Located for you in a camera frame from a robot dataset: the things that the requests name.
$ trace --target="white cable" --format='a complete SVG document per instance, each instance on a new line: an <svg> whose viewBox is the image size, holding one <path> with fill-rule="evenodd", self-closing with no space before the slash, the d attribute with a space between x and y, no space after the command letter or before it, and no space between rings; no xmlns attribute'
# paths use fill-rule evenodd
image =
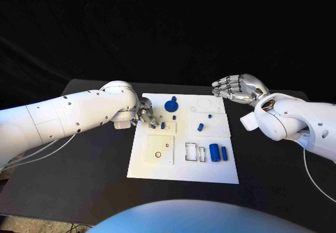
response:
<svg viewBox="0 0 336 233"><path fill-rule="evenodd" d="M309 171L309 167L307 167L307 162L306 162L306 149L303 148L303 160L305 160L305 167L306 167L306 171L307 171L307 174L310 176L310 180L316 186L316 188L320 190L320 192L326 195L326 197L336 202L336 200L322 191L320 187L318 186L316 182L313 181L313 178L312 178L312 175L310 175L310 171Z"/></svg>
<svg viewBox="0 0 336 233"><path fill-rule="evenodd" d="M57 153L57 152L64 148L64 146L68 144L68 142L62 145L62 147L61 147L59 149L57 149L57 150L55 150L51 154L48 154L46 156L44 156L44 157L41 157L39 159L35 159L35 160L32 160L32 161L28 161L28 162L25 162L25 163L16 164L16 165L7 167L6 169L3 169L3 170L0 170L0 171L5 171L5 170L7 170L7 169L10 169L10 168L13 168L13 167L16 167L16 166L20 166L20 165L23 165L23 164L32 163L32 162L35 162L35 161L38 161L38 160L41 160L41 159L45 159L46 157L49 157L54 153Z"/></svg>
<svg viewBox="0 0 336 233"><path fill-rule="evenodd" d="M306 148L305 148L303 144L302 144L299 141L296 141L294 139L292 139L292 138L284 138L284 139L286 139L286 140L290 140L290 141L293 141L293 142L296 142L296 143L303 147L305 167L306 167L306 171L307 171L310 180L312 180L312 182L313 182L316 188L318 188L318 189L320 190L320 192L326 195L326 197L328 197L332 201L336 202L336 200L323 192L323 190L322 190L320 187L318 186L316 182L313 181L313 178L312 178L312 175L310 175L310 171L309 171L309 167L307 167L307 162L306 162Z"/></svg>
<svg viewBox="0 0 336 233"><path fill-rule="evenodd" d="M58 140L55 140L52 143L49 143L42 149L39 149L39 150L38 150L36 152L33 152L31 155L25 156L23 158L18 159L16 161L7 163L3 167L0 167L0 171L2 171L2 169L3 169L6 166L9 166L9 165L18 163L19 161L22 161L22 160L28 159L29 157L32 157L33 155L36 155L36 154L38 154L41 151L44 151L57 141L58 141Z"/></svg>

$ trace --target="white robotic arm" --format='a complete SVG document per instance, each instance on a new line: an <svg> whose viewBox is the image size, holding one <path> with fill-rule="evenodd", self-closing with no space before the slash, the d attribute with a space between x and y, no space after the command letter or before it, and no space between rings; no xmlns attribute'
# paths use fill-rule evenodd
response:
<svg viewBox="0 0 336 233"><path fill-rule="evenodd" d="M248 131L260 128L276 141L290 139L307 151L336 161L336 105L306 102L270 91L250 74L214 82L214 94L256 107L241 118Z"/></svg>
<svg viewBox="0 0 336 233"><path fill-rule="evenodd" d="M132 85L123 81L110 82L101 90L2 110L0 167L23 151L108 121L116 129L126 129L137 120L157 125L150 100L139 100Z"/></svg>

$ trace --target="silver robotic hand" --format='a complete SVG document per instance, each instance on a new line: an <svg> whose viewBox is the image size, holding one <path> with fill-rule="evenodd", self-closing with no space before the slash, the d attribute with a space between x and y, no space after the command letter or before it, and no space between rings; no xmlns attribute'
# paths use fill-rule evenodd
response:
<svg viewBox="0 0 336 233"><path fill-rule="evenodd" d="M237 103L256 104L266 96L270 90L264 83L250 74L231 75L212 83L212 93Z"/></svg>

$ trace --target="table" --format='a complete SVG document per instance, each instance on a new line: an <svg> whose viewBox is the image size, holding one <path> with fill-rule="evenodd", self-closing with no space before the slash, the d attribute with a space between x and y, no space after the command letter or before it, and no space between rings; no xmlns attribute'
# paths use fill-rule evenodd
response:
<svg viewBox="0 0 336 233"><path fill-rule="evenodd" d="M104 84L75 79L64 95L100 89ZM139 96L143 93L209 95L212 89L144 83L133 83L133 87ZM277 92L307 99L303 92ZM248 132L240 118L253 107L228 100L224 102L238 185L127 178L136 127L116 130L110 122L80 133L49 158L18 168L0 193L0 214L98 224L144 203L196 199L250 207L315 231L335 231L336 203L323 196L309 179L302 147L292 141L273 141L260 129ZM54 151L67 140L55 143L39 156ZM335 163L307 152L307 164L323 191L336 197Z"/></svg>

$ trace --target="floor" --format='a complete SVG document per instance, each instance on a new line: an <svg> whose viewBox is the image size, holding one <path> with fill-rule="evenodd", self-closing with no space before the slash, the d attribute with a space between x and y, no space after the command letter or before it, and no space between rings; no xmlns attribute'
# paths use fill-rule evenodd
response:
<svg viewBox="0 0 336 233"><path fill-rule="evenodd" d="M10 161L20 159L25 153L18 155ZM12 168L0 174L0 184L5 184L16 168ZM85 233L90 230L90 226L71 224L65 222L31 219L13 216L0 216L0 230L13 231L15 233Z"/></svg>

